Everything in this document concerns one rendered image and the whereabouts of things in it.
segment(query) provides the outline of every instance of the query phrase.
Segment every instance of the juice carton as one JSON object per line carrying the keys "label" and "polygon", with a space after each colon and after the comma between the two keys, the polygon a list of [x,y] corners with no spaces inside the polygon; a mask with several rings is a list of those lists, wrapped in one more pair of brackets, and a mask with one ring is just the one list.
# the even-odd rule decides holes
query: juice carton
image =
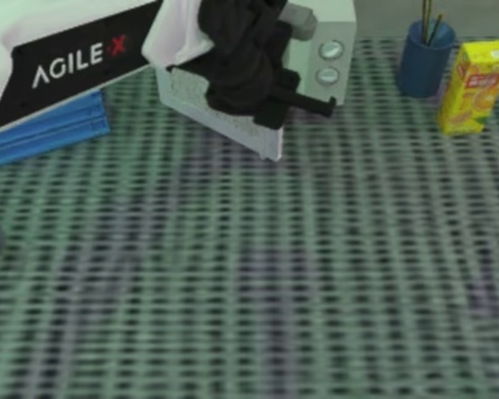
{"label": "juice carton", "polygon": [[462,44],[438,114],[442,132],[482,131],[498,95],[499,40]]}

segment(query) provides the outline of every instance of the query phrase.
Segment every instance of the blue pen holder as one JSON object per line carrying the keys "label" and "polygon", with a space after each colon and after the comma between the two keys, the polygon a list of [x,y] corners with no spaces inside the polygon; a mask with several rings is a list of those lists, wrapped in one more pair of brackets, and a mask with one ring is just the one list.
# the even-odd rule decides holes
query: blue pen holder
{"label": "blue pen holder", "polygon": [[[431,21],[428,36],[435,27]],[[405,96],[428,98],[435,96],[442,82],[443,73],[457,40],[455,31],[440,22],[430,46],[422,43],[422,21],[413,23],[408,29],[407,42],[398,70],[397,84]]]}

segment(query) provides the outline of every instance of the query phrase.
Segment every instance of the orange picture on carton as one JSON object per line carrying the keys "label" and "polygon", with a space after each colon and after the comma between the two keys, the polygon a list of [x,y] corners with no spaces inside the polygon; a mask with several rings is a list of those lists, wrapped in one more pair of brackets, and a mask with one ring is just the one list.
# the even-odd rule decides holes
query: orange picture on carton
{"label": "orange picture on carton", "polygon": [[443,133],[484,129],[499,96],[499,40],[464,43],[438,115]]}

